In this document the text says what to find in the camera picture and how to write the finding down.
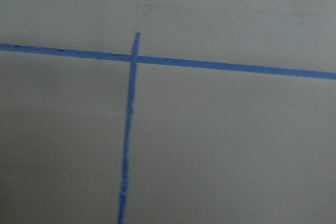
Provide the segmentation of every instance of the blue tape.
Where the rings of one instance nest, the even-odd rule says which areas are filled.
[[[135,45],[136,43],[134,42],[134,46],[132,48],[132,54],[134,53],[133,52],[134,50],[138,49]],[[61,50],[61,49],[55,49],[55,48],[43,48],[43,47],[38,48],[38,47],[29,47],[29,46],[14,46],[14,45],[7,45],[7,44],[0,44],[0,51],[25,52],[25,53],[31,53],[31,54],[114,60],[114,61],[124,61],[124,62],[131,62],[133,60],[133,57],[130,55],[114,55],[114,54],[108,54],[104,52]],[[137,56],[136,62],[143,63],[143,64],[217,69],[217,70],[251,72],[251,73],[266,73],[266,74],[278,74],[282,76],[297,76],[297,77],[306,77],[306,78],[336,80],[336,73],[331,73],[331,72],[318,72],[318,71],[287,69],[287,68],[261,67],[261,66],[240,65],[240,64],[210,62],[210,61],[182,60],[182,59]]]
[[[137,75],[137,56],[139,48],[140,34],[136,33],[134,44],[132,47],[132,59],[130,63],[130,76],[128,85],[128,98],[127,98],[127,112],[126,112],[126,123],[125,123],[125,133],[124,133],[124,146],[122,154],[122,167],[121,167],[121,185],[120,185],[120,197],[119,197],[119,211],[118,211],[118,224],[123,223],[126,200],[127,200],[127,189],[128,189],[128,151],[130,143],[130,132],[133,114],[133,103],[135,95],[135,81]]]

